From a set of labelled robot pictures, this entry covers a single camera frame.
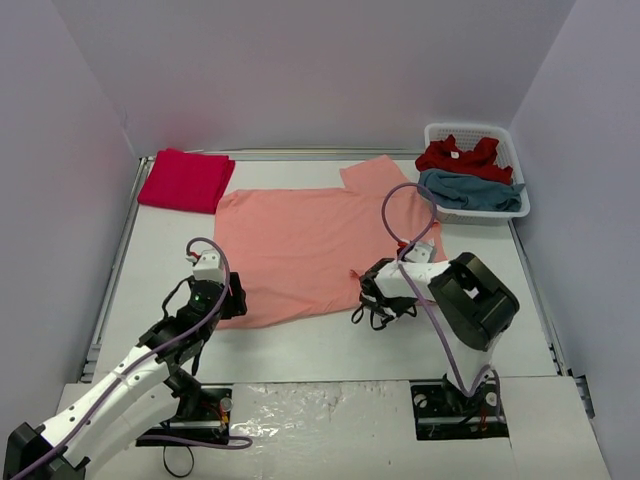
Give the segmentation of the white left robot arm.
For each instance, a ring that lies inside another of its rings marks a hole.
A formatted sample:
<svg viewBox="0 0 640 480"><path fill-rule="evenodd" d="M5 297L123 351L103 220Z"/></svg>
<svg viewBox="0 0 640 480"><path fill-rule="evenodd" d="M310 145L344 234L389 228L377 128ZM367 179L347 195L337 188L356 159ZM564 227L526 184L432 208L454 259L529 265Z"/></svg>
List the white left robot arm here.
<svg viewBox="0 0 640 480"><path fill-rule="evenodd" d="M138 441L198 445L150 431L190 419L211 400L183 366L198 361L220 321L246 314L246 294L238 274L220 267L184 282L187 304L154 324L111 373L56 416L11 433L3 478L90 479Z"/></svg>

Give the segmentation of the salmon pink t-shirt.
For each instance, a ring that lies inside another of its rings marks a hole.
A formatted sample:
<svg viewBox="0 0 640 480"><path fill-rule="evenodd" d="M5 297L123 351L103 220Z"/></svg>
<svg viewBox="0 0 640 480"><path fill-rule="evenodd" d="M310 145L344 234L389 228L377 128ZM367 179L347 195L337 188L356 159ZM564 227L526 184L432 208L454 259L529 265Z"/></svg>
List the salmon pink t-shirt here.
<svg viewBox="0 0 640 480"><path fill-rule="evenodd" d="M446 258L429 204L383 155L321 177L316 162L240 162L215 214L214 240L246 292L246 315L222 330L247 330L356 307L358 278L417 233Z"/></svg>

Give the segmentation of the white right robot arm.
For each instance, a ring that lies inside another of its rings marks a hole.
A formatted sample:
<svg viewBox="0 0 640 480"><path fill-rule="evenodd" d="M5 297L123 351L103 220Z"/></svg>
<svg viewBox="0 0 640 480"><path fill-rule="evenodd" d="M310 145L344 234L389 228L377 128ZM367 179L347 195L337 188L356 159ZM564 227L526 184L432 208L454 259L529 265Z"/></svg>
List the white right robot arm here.
<svg viewBox="0 0 640 480"><path fill-rule="evenodd" d="M383 258L359 276L360 306L352 321L369 312L380 331L404 315L423 313L449 364L446 406L465 413L480 397L492 369L495 346L520 310L515 294L474 254L432 262L424 251Z"/></svg>

